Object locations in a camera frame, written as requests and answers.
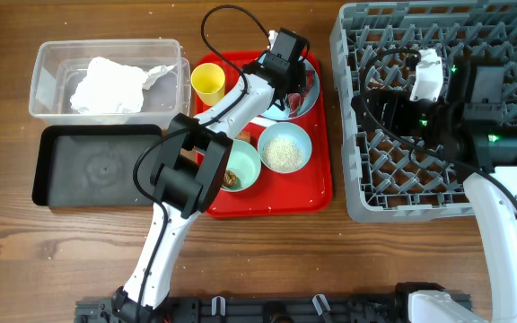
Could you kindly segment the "green bowl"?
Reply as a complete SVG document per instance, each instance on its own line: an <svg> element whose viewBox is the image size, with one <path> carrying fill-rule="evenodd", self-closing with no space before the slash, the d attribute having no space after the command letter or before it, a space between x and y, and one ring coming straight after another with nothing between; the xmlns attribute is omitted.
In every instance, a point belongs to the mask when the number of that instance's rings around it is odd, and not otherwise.
<svg viewBox="0 0 517 323"><path fill-rule="evenodd" d="M261 160L257 150L241 140L235 139L227 162L226 170L231 170L238 178L232 188L223 185L221 190L227 192L241 192L250 188L258 179L261 171Z"/></svg>

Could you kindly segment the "red snack wrapper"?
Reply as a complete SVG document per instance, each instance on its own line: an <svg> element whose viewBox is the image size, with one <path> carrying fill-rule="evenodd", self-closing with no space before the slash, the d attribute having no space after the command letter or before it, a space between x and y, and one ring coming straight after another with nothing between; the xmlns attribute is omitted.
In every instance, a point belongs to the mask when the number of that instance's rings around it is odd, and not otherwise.
<svg viewBox="0 0 517 323"><path fill-rule="evenodd" d="M306 84L305 88L302 92L289 93L285 98L285 106L288 108L288 117L295 118L298 116L299 111L306 99L306 96L311 90L311 87L314 85L314 75L315 72L313 70L306 71Z"/></svg>

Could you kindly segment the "yellow plastic cup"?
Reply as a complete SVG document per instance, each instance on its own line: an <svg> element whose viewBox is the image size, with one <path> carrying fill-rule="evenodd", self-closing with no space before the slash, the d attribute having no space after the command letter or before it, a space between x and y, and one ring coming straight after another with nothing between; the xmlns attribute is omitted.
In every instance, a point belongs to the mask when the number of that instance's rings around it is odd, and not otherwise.
<svg viewBox="0 0 517 323"><path fill-rule="evenodd" d="M191 74L191 85L204 104L214 106L224 97L224 70L214 63L198 65Z"/></svg>

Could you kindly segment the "white rice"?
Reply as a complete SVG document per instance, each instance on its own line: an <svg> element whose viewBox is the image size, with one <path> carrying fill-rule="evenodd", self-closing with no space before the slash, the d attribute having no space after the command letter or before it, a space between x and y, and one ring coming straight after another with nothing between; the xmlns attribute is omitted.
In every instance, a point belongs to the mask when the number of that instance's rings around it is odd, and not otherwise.
<svg viewBox="0 0 517 323"><path fill-rule="evenodd" d="M271 170L290 173L299 170L303 154L294 140L276 137L266 143L263 149L263 159Z"/></svg>

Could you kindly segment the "brown food lump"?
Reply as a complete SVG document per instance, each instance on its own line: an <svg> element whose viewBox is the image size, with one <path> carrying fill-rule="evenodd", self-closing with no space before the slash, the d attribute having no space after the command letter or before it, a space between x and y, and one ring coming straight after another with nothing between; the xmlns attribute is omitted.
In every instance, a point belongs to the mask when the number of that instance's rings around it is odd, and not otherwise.
<svg viewBox="0 0 517 323"><path fill-rule="evenodd" d="M226 188L232 188L238 182L238 178L234 172L227 170L223 175L223 186Z"/></svg>

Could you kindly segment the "orange carrot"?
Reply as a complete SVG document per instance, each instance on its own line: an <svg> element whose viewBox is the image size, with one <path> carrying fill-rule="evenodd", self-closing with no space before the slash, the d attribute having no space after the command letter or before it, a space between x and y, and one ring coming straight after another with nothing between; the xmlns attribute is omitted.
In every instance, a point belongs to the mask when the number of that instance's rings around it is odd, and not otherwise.
<svg viewBox="0 0 517 323"><path fill-rule="evenodd" d="M237 140L241 140L243 142L246 142L248 144L251 143L251 136L250 136L250 133L248 131L241 131L237 136L236 136L236 139Z"/></svg>

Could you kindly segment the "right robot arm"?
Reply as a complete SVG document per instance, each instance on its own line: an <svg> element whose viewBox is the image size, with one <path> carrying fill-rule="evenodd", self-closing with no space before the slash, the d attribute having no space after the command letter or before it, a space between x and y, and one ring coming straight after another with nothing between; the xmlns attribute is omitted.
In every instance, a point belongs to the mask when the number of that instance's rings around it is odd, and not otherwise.
<svg viewBox="0 0 517 323"><path fill-rule="evenodd" d="M495 322L517 322L517 126L501 123L504 65L453 60L444 100L401 92L361 90L351 106L364 127L380 129L453 165L480 231L491 283Z"/></svg>

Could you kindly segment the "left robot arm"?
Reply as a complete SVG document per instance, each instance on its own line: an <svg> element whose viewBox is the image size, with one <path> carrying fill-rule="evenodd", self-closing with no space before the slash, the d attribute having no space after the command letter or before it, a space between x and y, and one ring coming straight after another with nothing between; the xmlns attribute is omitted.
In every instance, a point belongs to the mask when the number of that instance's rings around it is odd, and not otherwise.
<svg viewBox="0 0 517 323"><path fill-rule="evenodd" d="M233 140L249 122L289 93L304 91L310 42L281 29L259 58L239 69L236 85L194 117L179 114L154 144L150 175L153 219L136 268L113 295L123 322L163 319L172 271L193 222L214 202L223 183Z"/></svg>

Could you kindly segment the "light blue plate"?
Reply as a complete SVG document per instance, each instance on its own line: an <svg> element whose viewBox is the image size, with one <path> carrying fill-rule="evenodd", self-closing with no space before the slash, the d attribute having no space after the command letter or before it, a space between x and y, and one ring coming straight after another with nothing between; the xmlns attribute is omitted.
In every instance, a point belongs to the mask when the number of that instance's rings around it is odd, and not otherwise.
<svg viewBox="0 0 517 323"><path fill-rule="evenodd" d="M309 60L305 60L304 64L309 90L305 93L302 99L302 104L295 111L291 111L288 107L280 109L276 104L273 104L269 109L261 114L261 117L275 121L287 121L301 117L314 106L320 94L320 78Z"/></svg>

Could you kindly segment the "light blue bowl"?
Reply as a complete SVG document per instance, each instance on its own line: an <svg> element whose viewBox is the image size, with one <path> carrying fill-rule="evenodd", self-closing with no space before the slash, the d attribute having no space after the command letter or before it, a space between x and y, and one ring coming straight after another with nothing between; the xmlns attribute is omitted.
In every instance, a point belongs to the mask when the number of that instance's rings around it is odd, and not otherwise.
<svg viewBox="0 0 517 323"><path fill-rule="evenodd" d="M311 158L311 138L302 127L279 122L261 133L258 153L270 170L280 174L294 173L304 168Z"/></svg>

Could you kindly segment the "white napkin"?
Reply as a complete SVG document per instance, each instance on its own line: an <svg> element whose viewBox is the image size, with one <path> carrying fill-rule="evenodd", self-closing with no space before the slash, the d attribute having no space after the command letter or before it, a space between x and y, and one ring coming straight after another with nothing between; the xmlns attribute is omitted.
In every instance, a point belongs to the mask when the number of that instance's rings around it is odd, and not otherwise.
<svg viewBox="0 0 517 323"><path fill-rule="evenodd" d="M175 67L157 65L145 71L95 57L69 100L71 108L80 114L138 113L145 101L144 91L150 90L160 77Z"/></svg>

